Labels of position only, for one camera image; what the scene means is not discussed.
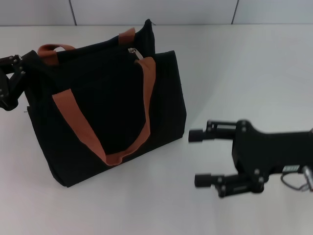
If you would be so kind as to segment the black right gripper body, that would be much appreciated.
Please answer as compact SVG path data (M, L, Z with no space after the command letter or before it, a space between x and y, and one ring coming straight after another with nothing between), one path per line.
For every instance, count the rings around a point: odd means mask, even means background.
M236 123L232 145L235 168L249 177L297 172L313 166L313 132L263 133L247 120Z

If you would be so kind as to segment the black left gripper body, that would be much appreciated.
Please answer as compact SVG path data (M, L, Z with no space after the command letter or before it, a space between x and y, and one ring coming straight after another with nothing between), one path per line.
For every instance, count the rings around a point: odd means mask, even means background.
M0 68L0 94L9 95L9 78L7 75L12 72L11 67Z

